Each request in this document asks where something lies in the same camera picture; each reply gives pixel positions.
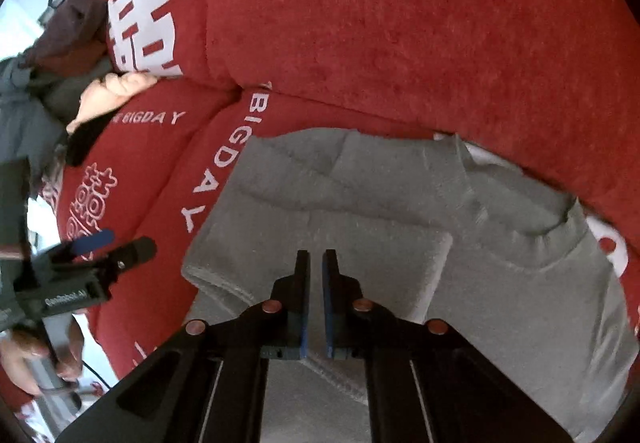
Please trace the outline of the operator left hand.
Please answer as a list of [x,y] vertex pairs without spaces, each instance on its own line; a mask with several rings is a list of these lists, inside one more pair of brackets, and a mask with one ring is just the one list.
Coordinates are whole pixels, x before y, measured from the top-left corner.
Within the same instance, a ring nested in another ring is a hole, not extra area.
[[[58,356],[56,373],[61,379],[72,382],[80,377],[84,367],[82,350],[85,338],[76,319],[70,321],[68,337],[68,350],[64,355]],[[4,371],[18,389],[32,397],[39,397],[41,390],[28,362],[40,361],[48,356],[48,346],[30,333],[11,331],[8,335],[1,336],[1,365]]]

